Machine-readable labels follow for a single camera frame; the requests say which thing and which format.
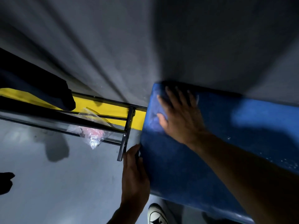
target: white sneaker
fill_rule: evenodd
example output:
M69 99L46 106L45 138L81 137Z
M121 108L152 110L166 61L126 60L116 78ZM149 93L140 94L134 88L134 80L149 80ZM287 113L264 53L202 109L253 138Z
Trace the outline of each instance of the white sneaker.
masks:
M147 212L147 223L168 224L165 213L158 204L153 203L150 205L149 210Z

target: person's left hand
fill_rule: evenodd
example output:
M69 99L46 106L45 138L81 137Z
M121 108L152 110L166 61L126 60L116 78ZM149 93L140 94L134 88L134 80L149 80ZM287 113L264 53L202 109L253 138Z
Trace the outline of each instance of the person's left hand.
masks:
M141 213L150 196L150 181L142 158L135 158L139 148L140 145L135 145L123 155L121 204Z

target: yellow stripe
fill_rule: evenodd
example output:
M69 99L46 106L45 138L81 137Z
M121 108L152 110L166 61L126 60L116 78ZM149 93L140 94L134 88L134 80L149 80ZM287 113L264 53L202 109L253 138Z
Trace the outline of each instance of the yellow stripe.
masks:
M20 90L14 90L14 89L10 89L10 88L2 88L2 89L0 89L0 96L27 102L27 103L30 103L33 105L39 105L39 106L46 107L46 108L61 110L60 108L57 108L28 92L23 92ZM125 118L128 115L129 109L125 108L125 107L120 107L117 105L110 105L110 104L92 101L92 100L75 97L75 96L73 98L76 102L76 108L73 110L74 112L81 112L83 108L88 108L100 115L125 117ZM136 110L135 116L133 117L133 121L132 121L133 129L142 130L145 113L146 112ZM125 126L125 123L126 123L125 121L115 120L115 119L104 119L104 120L107 122L110 122L112 124L117 124L120 126Z

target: hand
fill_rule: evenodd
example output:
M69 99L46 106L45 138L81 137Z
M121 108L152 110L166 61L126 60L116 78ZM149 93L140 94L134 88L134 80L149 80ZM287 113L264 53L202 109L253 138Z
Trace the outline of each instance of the hand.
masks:
M207 132L200 110L197 108L196 100L191 92L188 91L191 104L191 106L189 106L185 96L180 90L177 89L181 103L168 87L166 87L165 90L173 108L164 101L162 97L157 96L158 101L168 116L168 120L166 120L163 114L157 114L160 125L166 134L178 142L189 146L198 140L201 133Z
M136 161L135 154L140 145L135 145L123 155L123 178L121 205L142 212L150 196L150 181L141 157Z

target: clear plastic wrapper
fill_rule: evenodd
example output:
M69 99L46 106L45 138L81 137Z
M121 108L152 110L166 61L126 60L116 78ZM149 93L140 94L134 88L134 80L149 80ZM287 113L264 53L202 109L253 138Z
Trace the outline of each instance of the clear plastic wrapper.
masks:
M96 123L100 123L106 126L111 126L101 117L98 117L95 113L93 113L91 110L87 108L84 108L81 111L81 113L76 115L76 117L93 121ZM84 141L87 144L89 144L90 147L92 147L92 149L97 147L103 140L105 140L107 137L109 137L112 134L112 132L110 131L104 131L104 130L88 128L88 127L81 127L76 125L69 125L67 132L79 134L80 137L84 138Z

